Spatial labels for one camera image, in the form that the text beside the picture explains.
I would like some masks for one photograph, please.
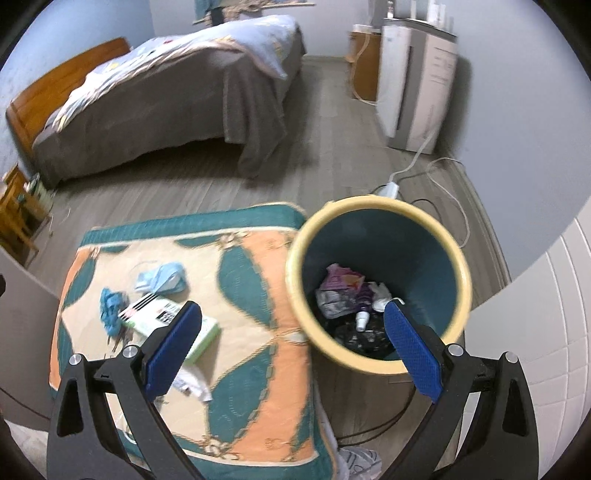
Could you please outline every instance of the wooden cabinet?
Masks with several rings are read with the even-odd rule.
[[[349,82],[363,100],[375,102],[378,98],[379,61],[382,35],[379,33],[351,32],[351,49],[346,59],[350,64]]]

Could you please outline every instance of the blue gripper pad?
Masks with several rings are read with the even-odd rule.
[[[435,403],[443,391],[441,366],[393,301],[386,305],[384,326],[417,389]]]
[[[181,318],[175,317],[172,329],[146,364],[144,393],[150,402],[168,392],[201,331],[203,317],[199,305],[191,302],[177,316],[179,315]]]

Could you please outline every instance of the wall decoration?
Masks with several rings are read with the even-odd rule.
[[[307,0],[236,0],[235,5],[223,7],[223,14],[226,21],[239,20],[243,12],[256,13],[266,8],[277,7],[313,7],[315,4]],[[211,25],[211,17],[208,13],[205,18],[197,20],[196,23],[205,22]]]

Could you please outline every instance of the trash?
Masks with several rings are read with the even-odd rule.
[[[180,368],[174,377],[173,387],[185,395],[195,395],[201,402],[208,402],[213,398],[205,376],[194,365],[183,365]]]
[[[378,285],[376,282],[371,281],[369,282],[369,288],[374,292],[374,302],[372,307],[376,312],[383,313],[388,302],[392,300],[392,294],[388,290],[388,287],[383,283]]]
[[[327,270],[328,275],[316,290],[316,316],[324,329],[352,352],[390,359],[395,349],[384,327],[384,308],[392,300],[388,287],[366,282],[363,274],[339,264]]]
[[[179,262],[170,262],[153,270],[141,272],[135,283],[140,293],[179,293],[187,288],[184,267]]]
[[[361,285],[357,298],[355,298],[355,306],[357,307],[357,315],[355,316],[355,322],[357,324],[357,331],[363,332],[365,326],[369,321],[369,312],[372,310],[372,302],[374,300],[374,293],[369,288],[368,283]]]
[[[339,264],[329,265],[328,275],[316,290],[316,302],[322,315],[335,319],[357,311],[357,294],[365,277]]]
[[[129,305],[127,295],[122,291],[111,291],[103,288],[100,292],[100,321],[110,338],[117,337],[121,331],[122,322],[119,312]]]
[[[354,313],[357,308],[357,295],[351,289],[345,290],[316,290],[318,308],[328,319],[335,319]]]
[[[350,268],[341,267],[337,263],[329,265],[328,275],[320,285],[320,290],[345,290],[352,288],[355,293],[359,291],[365,277],[361,273],[354,272]]]
[[[369,322],[363,332],[357,330],[357,321],[354,315],[349,315],[336,326],[332,336],[348,350],[370,358],[383,360],[394,353],[394,346],[384,328],[384,316],[381,313],[372,312]]]
[[[182,305],[167,298],[148,293],[119,314],[123,324],[149,337],[156,328],[169,325],[180,312]],[[201,331],[185,358],[185,363],[194,363],[219,335],[221,328],[216,319],[203,315]]]

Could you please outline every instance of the wooden headboard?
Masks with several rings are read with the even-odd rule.
[[[23,151],[33,156],[33,142],[50,115],[61,107],[72,90],[82,85],[98,65],[129,53],[124,38],[116,38],[77,55],[57,66],[23,90],[8,108],[6,116]]]

